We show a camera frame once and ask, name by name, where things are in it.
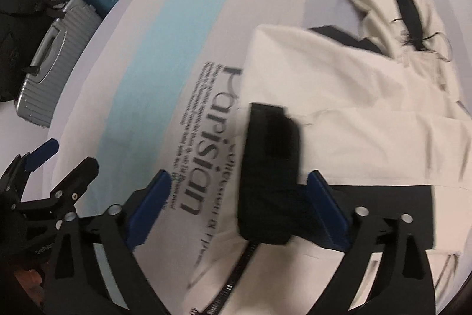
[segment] black cloth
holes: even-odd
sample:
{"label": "black cloth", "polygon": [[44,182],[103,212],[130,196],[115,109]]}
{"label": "black cloth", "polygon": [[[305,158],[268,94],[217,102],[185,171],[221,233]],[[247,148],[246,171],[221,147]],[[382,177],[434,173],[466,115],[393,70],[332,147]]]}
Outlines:
{"label": "black cloth", "polygon": [[300,134],[284,109],[253,103],[239,181],[238,226],[254,243],[285,244],[322,232],[297,184]]}
{"label": "black cloth", "polygon": [[412,44],[416,51],[425,51],[423,26],[414,0],[396,0],[403,23],[408,30],[407,44]]}
{"label": "black cloth", "polygon": [[343,45],[360,48],[362,50],[367,50],[382,55],[381,49],[378,48],[371,40],[367,38],[357,40],[352,35],[349,35],[347,32],[340,30],[335,26],[313,27],[310,30],[324,35],[325,37],[331,38]]}
{"label": "black cloth", "polygon": [[0,0],[0,101],[13,100],[54,18],[47,0]]}

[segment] beige fabric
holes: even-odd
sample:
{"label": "beige fabric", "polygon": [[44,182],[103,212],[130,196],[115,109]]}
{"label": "beige fabric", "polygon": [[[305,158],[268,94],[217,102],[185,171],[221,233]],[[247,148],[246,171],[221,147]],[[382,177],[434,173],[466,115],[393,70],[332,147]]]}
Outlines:
{"label": "beige fabric", "polygon": [[[294,27],[254,31],[239,96],[235,142],[241,157],[252,102],[286,107],[301,129],[299,182],[320,170],[330,184],[433,186],[435,249],[427,252],[437,301],[454,276],[472,224],[472,120],[457,104],[460,88],[445,40],[431,52],[403,45],[395,0],[353,0],[368,12],[364,35],[387,56]],[[415,0],[425,34],[443,31],[429,0]],[[237,183],[228,184],[218,233],[194,276],[184,311],[202,310],[238,259]],[[261,245],[222,314],[306,314],[343,254],[294,237]],[[372,285],[373,254],[353,306]]]}

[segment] black fabric piece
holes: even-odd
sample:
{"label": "black fabric piece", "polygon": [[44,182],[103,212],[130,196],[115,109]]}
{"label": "black fabric piece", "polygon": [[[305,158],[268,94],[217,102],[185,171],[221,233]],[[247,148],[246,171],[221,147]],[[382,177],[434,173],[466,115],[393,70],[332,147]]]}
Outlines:
{"label": "black fabric piece", "polygon": [[423,26],[414,0],[396,0],[403,23],[408,30],[408,44],[413,44],[416,51],[426,51],[423,44]]}
{"label": "black fabric piece", "polygon": [[331,38],[343,45],[346,45],[349,47],[360,48],[362,50],[367,50],[376,54],[383,55],[381,52],[381,49],[368,38],[357,40],[352,35],[338,29],[337,27],[321,26],[321,27],[313,27],[310,30],[318,34],[324,35],[325,37]]}
{"label": "black fabric piece", "polygon": [[27,74],[37,75],[39,73],[39,66],[28,66],[25,67],[23,71]]}
{"label": "black fabric piece", "polygon": [[25,72],[54,18],[46,0],[0,0],[0,101],[18,95]]}
{"label": "black fabric piece", "polygon": [[254,243],[309,241],[322,232],[303,187],[297,185],[300,134],[284,109],[253,103],[241,163],[238,226]]}
{"label": "black fabric piece", "polygon": [[61,18],[62,19],[62,18],[65,17],[65,12],[63,12],[61,10],[54,10],[54,9],[51,9],[51,8],[47,8],[44,12],[47,16],[50,16],[53,19],[56,19],[56,18]]}
{"label": "black fabric piece", "polygon": [[[433,196],[430,185],[417,186],[346,186],[331,185],[335,191],[342,192],[351,204],[367,207],[373,215],[397,219],[407,213],[413,217],[417,229],[415,236],[421,247],[426,250],[434,247]],[[377,246],[381,252],[383,246]]]}

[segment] silver suitcase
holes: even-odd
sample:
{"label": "silver suitcase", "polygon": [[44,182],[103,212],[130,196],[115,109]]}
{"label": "silver suitcase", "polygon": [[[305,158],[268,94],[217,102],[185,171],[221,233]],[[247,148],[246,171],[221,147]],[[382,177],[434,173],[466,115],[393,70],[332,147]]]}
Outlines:
{"label": "silver suitcase", "polygon": [[77,60],[101,23],[95,9],[83,0],[70,0],[44,36],[18,100],[17,114],[37,125],[49,127],[59,97]]}

